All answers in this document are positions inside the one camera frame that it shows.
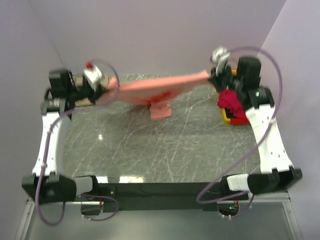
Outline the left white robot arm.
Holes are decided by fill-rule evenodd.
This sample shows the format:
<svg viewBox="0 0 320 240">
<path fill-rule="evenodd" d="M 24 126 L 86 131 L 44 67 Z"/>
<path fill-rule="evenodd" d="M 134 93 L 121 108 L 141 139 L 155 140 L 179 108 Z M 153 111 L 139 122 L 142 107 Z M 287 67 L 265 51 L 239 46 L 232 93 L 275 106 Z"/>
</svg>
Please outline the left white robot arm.
<svg viewBox="0 0 320 240">
<path fill-rule="evenodd" d="M 88 201 L 100 195 L 97 178 L 86 175 L 70 178 L 63 174 L 64 146 L 76 102 L 87 99 L 95 103 L 105 93 L 100 69 L 87 64 L 82 83 L 77 85 L 72 72 L 59 68 L 49 72 L 50 86 L 41 103 L 42 137 L 31 176 L 22 179 L 22 188 L 35 203 L 73 202 L 83 195 Z"/>
</svg>

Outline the pink t shirt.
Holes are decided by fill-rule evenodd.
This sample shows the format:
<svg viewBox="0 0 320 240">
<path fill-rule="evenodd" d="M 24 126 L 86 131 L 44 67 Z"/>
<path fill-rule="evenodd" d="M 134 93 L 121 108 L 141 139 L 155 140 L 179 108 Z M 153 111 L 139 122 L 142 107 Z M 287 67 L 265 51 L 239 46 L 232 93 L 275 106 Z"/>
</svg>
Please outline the pink t shirt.
<svg viewBox="0 0 320 240">
<path fill-rule="evenodd" d="M 117 84 L 116 78 L 113 77 L 107 87 L 108 92 L 97 100 L 97 104 L 123 102 L 149 105 L 151 119 L 163 119 L 172 115 L 170 101 L 197 86 L 208 85 L 209 77 L 206 70 L 194 74 L 149 78 L 121 84 Z"/>
</svg>

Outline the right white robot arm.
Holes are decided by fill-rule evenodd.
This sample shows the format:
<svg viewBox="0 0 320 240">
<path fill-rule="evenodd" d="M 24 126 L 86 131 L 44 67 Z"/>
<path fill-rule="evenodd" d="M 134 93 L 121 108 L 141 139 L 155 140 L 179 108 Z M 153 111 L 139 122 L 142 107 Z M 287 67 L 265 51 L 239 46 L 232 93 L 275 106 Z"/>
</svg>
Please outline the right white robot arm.
<svg viewBox="0 0 320 240">
<path fill-rule="evenodd" d="M 224 175 L 219 193 L 222 198 L 230 200 L 242 192 L 260 195 L 285 191 L 303 174 L 301 169 L 294 167 L 284 147 L 276 120 L 279 107 L 275 105 L 270 89 L 260 85 L 261 62 L 254 56 L 242 56 L 236 74 L 233 74 L 229 59 L 227 53 L 211 57 L 215 67 L 209 81 L 216 88 L 227 87 L 236 93 L 256 140 L 256 146 L 243 159 L 258 151 L 260 173 Z"/>
</svg>

